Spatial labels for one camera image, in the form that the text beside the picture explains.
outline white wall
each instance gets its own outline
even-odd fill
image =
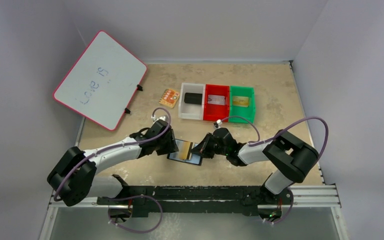
[[[37,239],[80,117],[52,92],[84,49],[60,0],[0,0],[0,239]]]
[[[293,64],[353,239],[384,239],[384,0],[329,0]],[[317,147],[324,131],[310,122]]]
[[[144,61],[288,61],[327,0],[65,0],[84,40],[99,30]]]

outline tabletop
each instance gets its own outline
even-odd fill
[[[254,124],[261,139],[272,137],[278,130],[302,119],[304,111],[289,64],[148,64],[148,71],[119,126],[109,131],[86,120],[79,147],[94,149],[123,140],[129,134],[152,125],[152,111],[161,107],[158,102],[167,88],[179,90],[182,83],[215,84],[253,87],[256,114]],[[199,143],[214,131],[210,121],[178,118],[178,103],[167,108],[175,137]],[[249,124],[224,123],[238,142],[256,141],[257,134]],[[305,123],[290,130],[308,144],[310,132]],[[248,166],[233,166],[223,156],[204,158],[202,165],[192,165],[167,159],[166,155],[153,153],[140,159],[129,160],[102,171],[99,176],[120,175],[129,185],[158,186],[247,186],[262,185],[276,170],[269,161]],[[308,173],[303,185],[322,185],[316,166]]]

